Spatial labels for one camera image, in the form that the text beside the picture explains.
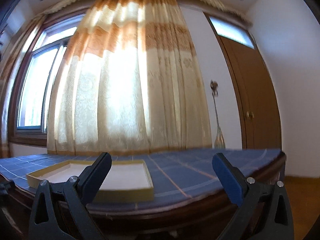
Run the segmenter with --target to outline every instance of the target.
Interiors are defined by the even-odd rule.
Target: transom window
[[[34,46],[20,90],[17,130],[46,133],[49,101],[54,79],[70,37],[84,15],[45,29]]]
[[[249,48],[254,49],[254,45],[245,30],[215,17],[210,16],[209,18],[218,35],[234,40]]]

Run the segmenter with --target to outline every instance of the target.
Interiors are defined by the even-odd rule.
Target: wooden floor
[[[302,240],[320,214],[320,179],[285,177],[294,223],[294,239]]]

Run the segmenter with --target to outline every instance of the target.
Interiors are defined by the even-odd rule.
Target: white wall
[[[36,146],[9,143],[9,148],[10,148],[12,157],[47,153],[46,147],[36,147]]]
[[[10,14],[7,20],[8,26],[4,30],[4,34],[0,37],[0,41],[3,43],[3,46],[1,47],[2,55],[9,45],[11,38],[23,25],[28,24],[34,16],[35,14],[31,9],[28,0],[20,0],[20,2]]]
[[[320,176],[320,25],[303,0],[258,0],[247,15],[279,106],[286,175]]]
[[[217,122],[210,81],[218,83],[216,98],[219,124],[226,147],[242,149],[241,127],[236,95],[229,69],[218,40],[202,11],[180,5],[189,28],[203,76],[208,101],[212,144],[217,136]]]

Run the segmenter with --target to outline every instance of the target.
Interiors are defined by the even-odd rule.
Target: sheer curtain
[[[211,147],[208,106],[176,0],[97,0],[52,88],[48,153]]]

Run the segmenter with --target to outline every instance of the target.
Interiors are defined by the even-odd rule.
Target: screw head
[[[40,185],[41,185],[41,186],[44,186],[45,184],[47,184],[47,182],[48,182],[48,181],[47,181],[46,179],[44,179],[44,180],[42,180],[42,181],[40,182]]]
[[[70,181],[70,182],[76,182],[77,179],[78,179],[77,176],[71,176],[71,177],[69,178],[69,181]]]
[[[281,180],[277,181],[277,185],[278,185],[279,187],[283,187],[283,186],[284,186],[284,184],[283,184],[283,182],[282,182]]]
[[[248,177],[247,178],[247,182],[250,183],[250,184],[253,184],[253,183],[256,182],[256,180],[254,178],[252,178],[252,177]]]

